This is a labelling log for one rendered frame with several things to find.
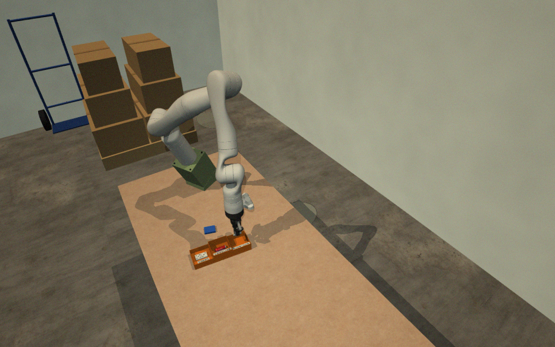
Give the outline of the orange three-compartment bin rack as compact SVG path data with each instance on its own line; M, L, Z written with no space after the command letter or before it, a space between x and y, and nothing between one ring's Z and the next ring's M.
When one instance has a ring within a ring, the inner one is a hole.
M245 231L241 231L239 236L234 236L232 234L213 239L208 241L208 244L191 249L190 254L192 255L192 260L194 261L193 264L195 270L252 249L252 243L249 241ZM224 245L226 245L226 249L215 252L215 248ZM206 252L208 257L196 260L194 255L201 254L202 252Z

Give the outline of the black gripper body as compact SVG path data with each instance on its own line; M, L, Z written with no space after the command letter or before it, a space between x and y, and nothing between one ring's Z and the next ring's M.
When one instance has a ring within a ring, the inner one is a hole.
M227 218L233 219L234 220L234 226L237 226L238 225L237 222L239 221L239 223L240 223L240 217L242 217L243 214L244 214L244 209L242 211L240 211L239 213L237 213L237 214L229 214L226 211L225 211L225 214L226 214Z

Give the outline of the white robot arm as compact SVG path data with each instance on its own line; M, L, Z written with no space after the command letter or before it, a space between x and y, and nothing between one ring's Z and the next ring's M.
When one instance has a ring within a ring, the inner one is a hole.
M238 155L237 134L230 120L225 100L240 92L242 79L232 71L213 70L207 77L207 86L178 98L166 111L155 109L150 115L147 130L150 135L161 137L162 142L182 165L194 163L197 154L182 135L179 125L212 109L218 141L216 180L223 187L225 211L237 214L244 208L252 210L254 204L247 193L241 193L245 170L239 163L225 164ZM211 105L211 106L210 106Z

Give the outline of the white domino tile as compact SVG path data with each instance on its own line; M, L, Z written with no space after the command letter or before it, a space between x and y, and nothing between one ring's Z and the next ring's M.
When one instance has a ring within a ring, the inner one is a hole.
M202 252L201 254L197 254L197 255L194 255L194 256L195 256L196 260L200 260L200 259L208 257L206 252Z

